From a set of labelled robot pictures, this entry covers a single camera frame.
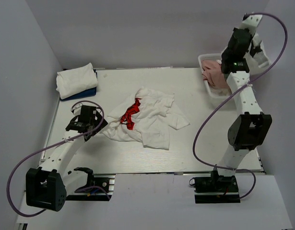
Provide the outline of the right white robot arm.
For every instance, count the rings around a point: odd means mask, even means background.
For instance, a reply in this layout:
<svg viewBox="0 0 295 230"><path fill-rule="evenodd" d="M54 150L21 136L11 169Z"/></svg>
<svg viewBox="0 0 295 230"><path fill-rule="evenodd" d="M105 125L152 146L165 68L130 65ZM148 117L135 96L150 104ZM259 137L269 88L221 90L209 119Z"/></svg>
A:
<svg viewBox="0 0 295 230"><path fill-rule="evenodd" d="M261 14L244 16L221 53L221 71L232 92L238 117L227 132L229 146L217 164L218 174L210 179L211 187L216 191L227 187L226 177L235 175L244 157L264 142L272 123L271 116L260 108L250 83L249 57L258 55L268 64L256 35L261 20Z"/></svg>

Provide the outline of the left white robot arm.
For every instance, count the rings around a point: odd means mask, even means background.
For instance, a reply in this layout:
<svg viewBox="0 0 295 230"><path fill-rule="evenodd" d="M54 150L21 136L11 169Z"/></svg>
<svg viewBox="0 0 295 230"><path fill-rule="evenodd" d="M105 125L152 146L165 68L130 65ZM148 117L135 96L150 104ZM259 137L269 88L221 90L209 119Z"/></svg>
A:
<svg viewBox="0 0 295 230"><path fill-rule="evenodd" d="M74 109L74 118L65 128L62 143L54 148L49 159L26 173L28 206L60 211L67 196L76 191L91 191L95 186L94 172L87 167L68 170L77 151L107 125L97 106L81 105Z"/></svg>

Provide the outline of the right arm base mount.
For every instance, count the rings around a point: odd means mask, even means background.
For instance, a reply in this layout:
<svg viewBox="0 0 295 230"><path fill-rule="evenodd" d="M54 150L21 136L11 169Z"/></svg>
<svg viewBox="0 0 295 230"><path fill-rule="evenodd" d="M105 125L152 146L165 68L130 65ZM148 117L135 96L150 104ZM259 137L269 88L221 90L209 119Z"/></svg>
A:
<svg viewBox="0 0 295 230"><path fill-rule="evenodd" d="M196 204L240 203L235 176L219 175L217 170L213 170L208 176L191 178L189 185L194 188Z"/></svg>

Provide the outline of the white red-print t-shirt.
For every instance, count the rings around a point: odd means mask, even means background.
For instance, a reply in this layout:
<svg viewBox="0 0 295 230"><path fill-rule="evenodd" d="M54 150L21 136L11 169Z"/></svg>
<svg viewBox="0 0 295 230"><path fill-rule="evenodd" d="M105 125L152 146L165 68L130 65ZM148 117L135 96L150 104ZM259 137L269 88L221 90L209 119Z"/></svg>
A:
<svg viewBox="0 0 295 230"><path fill-rule="evenodd" d="M190 125L173 95L141 87L107 115L102 133L120 142L141 142L146 148L168 150L169 128Z"/></svg>

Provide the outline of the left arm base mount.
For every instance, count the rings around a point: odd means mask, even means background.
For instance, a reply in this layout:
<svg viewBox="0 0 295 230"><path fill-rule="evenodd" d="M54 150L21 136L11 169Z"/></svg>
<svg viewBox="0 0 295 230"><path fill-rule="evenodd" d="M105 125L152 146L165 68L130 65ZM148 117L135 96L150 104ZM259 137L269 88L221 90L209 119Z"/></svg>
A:
<svg viewBox="0 0 295 230"><path fill-rule="evenodd" d="M109 201L114 191L115 175L95 174L77 167L63 179L67 201Z"/></svg>

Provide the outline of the pink t-shirt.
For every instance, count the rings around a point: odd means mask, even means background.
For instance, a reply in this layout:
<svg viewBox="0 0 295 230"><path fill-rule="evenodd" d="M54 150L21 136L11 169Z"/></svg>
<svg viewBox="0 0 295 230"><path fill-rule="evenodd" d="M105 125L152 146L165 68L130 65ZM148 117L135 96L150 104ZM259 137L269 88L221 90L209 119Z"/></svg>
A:
<svg viewBox="0 0 295 230"><path fill-rule="evenodd" d="M202 77L204 81L216 90L229 89L229 86L221 72L221 65L217 60L203 60L201 62L203 69Z"/></svg>

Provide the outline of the white black-print t-shirt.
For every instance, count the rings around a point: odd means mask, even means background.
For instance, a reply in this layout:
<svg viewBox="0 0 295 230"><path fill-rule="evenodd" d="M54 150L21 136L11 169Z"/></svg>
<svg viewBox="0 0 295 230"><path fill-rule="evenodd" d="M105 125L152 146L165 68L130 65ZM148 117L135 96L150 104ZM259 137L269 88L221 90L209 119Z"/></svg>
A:
<svg viewBox="0 0 295 230"><path fill-rule="evenodd" d="M245 59L249 66L250 72L260 73L271 64L268 58L262 39L258 33L255 33L249 46L248 52L245 54Z"/></svg>

